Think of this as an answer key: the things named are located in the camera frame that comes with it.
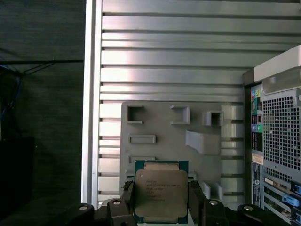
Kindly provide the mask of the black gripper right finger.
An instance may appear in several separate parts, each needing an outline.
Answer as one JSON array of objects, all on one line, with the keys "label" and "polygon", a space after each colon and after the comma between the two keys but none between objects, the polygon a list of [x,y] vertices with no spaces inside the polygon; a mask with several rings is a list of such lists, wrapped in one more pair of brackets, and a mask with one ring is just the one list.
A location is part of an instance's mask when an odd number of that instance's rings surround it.
[{"label": "black gripper right finger", "polygon": [[188,182],[188,210],[196,226],[289,226],[290,223],[270,210],[253,204],[241,204],[232,210],[219,200],[223,197],[220,184]]}]

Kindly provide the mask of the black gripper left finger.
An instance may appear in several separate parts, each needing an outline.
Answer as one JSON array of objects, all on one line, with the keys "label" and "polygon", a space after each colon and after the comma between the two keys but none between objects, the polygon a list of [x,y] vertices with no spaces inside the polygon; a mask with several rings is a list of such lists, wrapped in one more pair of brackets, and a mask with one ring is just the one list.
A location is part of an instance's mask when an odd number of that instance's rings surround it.
[{"label": "black gripper left finger", "polygon": [[106,200],[101,207],[82,203],[71,210],[71,226],[134,226],[135,182],[127,181],[120,198]]}]

